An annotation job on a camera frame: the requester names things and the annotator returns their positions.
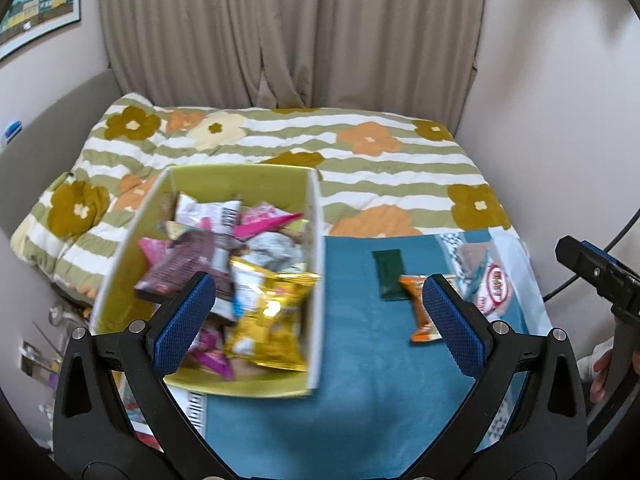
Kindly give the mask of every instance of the orange snack package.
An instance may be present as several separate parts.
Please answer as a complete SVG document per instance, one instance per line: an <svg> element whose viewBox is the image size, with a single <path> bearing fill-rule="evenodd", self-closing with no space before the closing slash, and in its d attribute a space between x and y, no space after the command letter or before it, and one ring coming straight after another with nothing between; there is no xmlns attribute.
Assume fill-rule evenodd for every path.
<svg viewBox="0 0 640 480"><path fill-rule="evenodd" d="M447 274L445 278L453 288L457 289L456 277L454 275ZM415 322L418 329L411 334L412 343L428 343L429 341L442 339L442 336L422 304L422 286L426 279L426 276L408 276L405 274L398 279L400 285L402 285L411 296L412 303L414 304Z"/></svg>

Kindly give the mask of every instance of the curtain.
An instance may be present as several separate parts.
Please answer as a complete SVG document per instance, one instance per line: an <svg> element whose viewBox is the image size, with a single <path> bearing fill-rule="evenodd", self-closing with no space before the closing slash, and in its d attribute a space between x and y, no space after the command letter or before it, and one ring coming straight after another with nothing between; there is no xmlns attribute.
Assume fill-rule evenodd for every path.
<svg viewBox="0 0 640 480"><path fill-rule="evenodd" d="M156 104L339 107L455 131L484 0L100 0L124 91Z"/></svg>

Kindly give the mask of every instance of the picture frame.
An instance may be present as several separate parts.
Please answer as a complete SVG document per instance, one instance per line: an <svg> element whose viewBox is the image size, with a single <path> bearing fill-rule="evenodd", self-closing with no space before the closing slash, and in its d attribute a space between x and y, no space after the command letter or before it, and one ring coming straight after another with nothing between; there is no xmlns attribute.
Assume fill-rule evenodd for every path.
<svg viewBox="0 0 640 480"><path fill-rule="evenodd" d="M0 20L0 61L80 19L80 0L14 0Z"/></svg>

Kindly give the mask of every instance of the floral bedspread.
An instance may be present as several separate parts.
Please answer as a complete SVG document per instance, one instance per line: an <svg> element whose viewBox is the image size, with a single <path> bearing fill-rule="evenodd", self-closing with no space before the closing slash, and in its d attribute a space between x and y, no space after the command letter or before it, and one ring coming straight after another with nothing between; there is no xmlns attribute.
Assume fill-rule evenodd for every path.
<svg viewBox="0 0 640 480"><path fill-rule="evenodd" d="M52 280L95 298L162 168L237 162L317 168L331 236L510 227L442 124L335 108L159 108L128 94L92 129L70 172L43 192L12 248Z"/></svg>

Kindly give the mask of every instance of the blue mat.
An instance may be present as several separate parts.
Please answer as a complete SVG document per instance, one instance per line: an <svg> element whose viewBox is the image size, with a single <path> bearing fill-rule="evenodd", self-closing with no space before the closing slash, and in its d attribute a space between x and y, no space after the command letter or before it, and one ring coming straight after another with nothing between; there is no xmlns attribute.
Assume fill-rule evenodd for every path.
<svg viewBox="0 0 640 480"><path fill-rule="evenodd" d="M466 234L486 242L486 231ZM302 399L209 396L206 440L244 477L394 478L472 386L441 342L410 346L409 301L381 301L371 251L400 249L407 274L446 274L433 236L326 238L326 331L318 390ZM515 298L504 319L525 332Z"/></svg>

